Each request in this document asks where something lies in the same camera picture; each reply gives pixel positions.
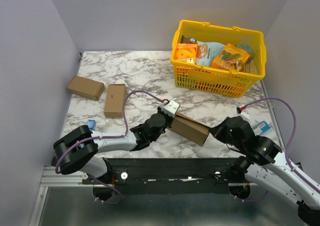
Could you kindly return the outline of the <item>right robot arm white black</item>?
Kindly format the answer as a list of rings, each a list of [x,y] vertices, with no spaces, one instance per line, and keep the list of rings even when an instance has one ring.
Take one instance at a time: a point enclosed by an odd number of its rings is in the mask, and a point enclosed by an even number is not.
[[[229,179],[236,182],[246,179],[265,187],[297,204],[297,214],[304,223],[320,224],[320,185],[288,160],[274,141],[256,135],[249,122],[240,116],[227,117],[209,132],[241,153],[227,171]]]

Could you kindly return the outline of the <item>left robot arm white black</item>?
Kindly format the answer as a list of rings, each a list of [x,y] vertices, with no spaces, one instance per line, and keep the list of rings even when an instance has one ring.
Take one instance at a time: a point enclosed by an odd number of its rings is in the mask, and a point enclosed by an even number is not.
[[[157,108],[144,123],[128,130],[125,135],[94,132],[87,125],[77,127],[53,144],[57,174],[69,175],[77,171],[92,175],[99,183],[110,180],[111,166],[98,153],[112,151],[140,151],[155,142],[172,126],[178,107],[172,103]]]

